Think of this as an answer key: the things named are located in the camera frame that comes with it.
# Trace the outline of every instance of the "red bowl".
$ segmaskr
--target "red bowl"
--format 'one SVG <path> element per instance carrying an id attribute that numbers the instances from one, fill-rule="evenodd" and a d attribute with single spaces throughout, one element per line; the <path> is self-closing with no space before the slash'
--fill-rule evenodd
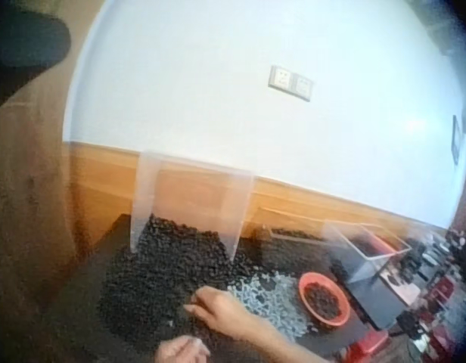
<path id="1" fill-rule="evenodd" d="M 337 299 L 339 300 L 339 310 L 340 315 L 336 316 L 334 319 L 327 320 L 317 314 L 315 310 L 308 304 L 307 299 L 305 297 L 305 289 L 307 285 L 310 284 L 319 284 L 321 286 L 326 287 L 331 293 L 333 293 Z M 331 325 L 332 327 L 339 327 L 346 323 L 349 319 L 351 313 L 351 307 L 349 305 L 349 301 L 347 301 L 346 295 L 344 292 L 333 282 L 330 278 L 326 278 L 324 275 L 316 274 L 315 272 L 307 272 L 303 274 L 299 281 L 299 292 L 300 298 L 303 301 L 303 304 L 306 308 L 310 311 L 315 318 L 323 322 L 324 324 Z"/>

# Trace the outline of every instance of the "finger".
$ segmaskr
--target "finger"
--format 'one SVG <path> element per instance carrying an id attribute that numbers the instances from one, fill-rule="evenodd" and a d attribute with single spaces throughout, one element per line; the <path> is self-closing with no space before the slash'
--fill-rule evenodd
<path id="1" fill-rule="evenodd" d="M 200 355 L 201 346 L 203 342 L 201 339 L 193 338 L 190 339 L 185 346 L 181 349 L 181 352 L 176 356 L 178 361 L 194 361 L 194 359 Z"/>
<path id="2" fill-rule="evenodd" d="M 203 286 L 196 290 L 194 297 L 203 303 L 208 303 L 212 301 L 218 293 L 221 293 L 221 290 L 217 290 L 211 286 Z"/>
<path id="3" fill-rule="evenodd" d="M 206 363 L 207 357 L 205 355 L 199 355 L 196 357 L 196 363 Z"/>
<path id="4" fill-rule="evenodd" d="M 187 312 L 191 313 L 196 318 L 199 318 L 207 324 L 213 322 L 213 316 L 205 308 L 202 308 L 201 306 L 195 304 L 187 304 L 184 305 L 184 308 Z"/>
<path id="5" fill-rule="evenodd" d="M 210 350 L 204 343 L 201 344 L 200 353 L 202 355 L 205 355 L 206 357 L 209 357 L 211 355 Z"/>
<path id="6" fill-rule="evenodd" d="M 175 339 L 166 340 L 165 342 L 162 342 L 160 344 L 160 347 L 161 347 L 161 349 L 165 349 L 168 352 L 177 353 L 191 339 L 194 339 L 194 338 L 189 336 L 189 335 L 182 335 L 182 336 L 177 337 Z"/>

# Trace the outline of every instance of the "wall picture frame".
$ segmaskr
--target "wall picture frame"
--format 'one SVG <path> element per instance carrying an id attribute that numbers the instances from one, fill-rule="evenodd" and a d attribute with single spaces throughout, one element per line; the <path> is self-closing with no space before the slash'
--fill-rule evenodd
<path id="1" fill-rule="evenodd" d="M 458 125 L 457 116 L 453 115 L 452 121 L 452 156 L 455 165 L 458 165 L 458 158 L 460 156 L 460 144 L 461 144 L 461 131 Z"/>

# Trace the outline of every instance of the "electrical outlet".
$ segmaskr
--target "electrical outlet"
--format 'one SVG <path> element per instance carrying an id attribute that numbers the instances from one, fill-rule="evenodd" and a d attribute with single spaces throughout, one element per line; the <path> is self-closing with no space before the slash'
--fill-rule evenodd
<path id="1" fill-rule="evenodd" d="M 295 82 L 295 94 L 301 98 L 305 98 L 310 101 L 310 93 L 312 91 L 312 81 L 302 76 L 297 77 Z"/>
<path id="2" fill-rule="evenodd" d="M 313 82 L 300 74 L 278 66 L 270 70 L 269 87 L 287 92 L 291 95 L 310 101 Z"/>
<path id="3" fill-rule="evenodd" d="M 281 68 L 277 68 L 275 70 L 275 78 L 273 82 L 277 87 L 289 89 L 291 79 L 292 73 L 288 70 L 283 70 Z"/>
<path id="4" fill-rule="evenodd" d="M 272 66 L 270 71 L 269 85 L 274 88 L 279 88 L 288 91 L 292 83 L 292 73 L 283 68 Z"/>

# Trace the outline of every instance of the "plastic container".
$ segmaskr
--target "plastic container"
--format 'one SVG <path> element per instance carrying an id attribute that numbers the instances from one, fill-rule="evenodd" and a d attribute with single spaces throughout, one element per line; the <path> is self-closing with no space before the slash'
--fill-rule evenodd
<path id="1" fill-rule="evenodd" d="M 153 213 L 200 231 L 217 231 L 233 259 L 252 187 L 251 172 L 145 151 L 135 177 L 131 251 L 137 251 Z"/>
<path id="2" fill-rule="evenodd" d="M 342 246 L 331 252 L 347 283 L 374 276 L 391 257 L 410 250 L 408 244 L 377 225 L 326 221 L 323 235 L 325 240 Z"/>
<path id="3" fill-rule="evenodd" d="M 294 243 L 331 245 L 323 240 L 325 221 L 281 212 L 276 209 L 259 208 L 253 222 L 263 233 L 263 240 L 285 240 Z"/>
<path id="4" fill-rule="evenodd" d="M 251 222 L 256 227 L 256 259 L 266 268 L 298 275 L 329 274 L 335 243 L 323 239 L 323 220 L 259 208 Z"/>

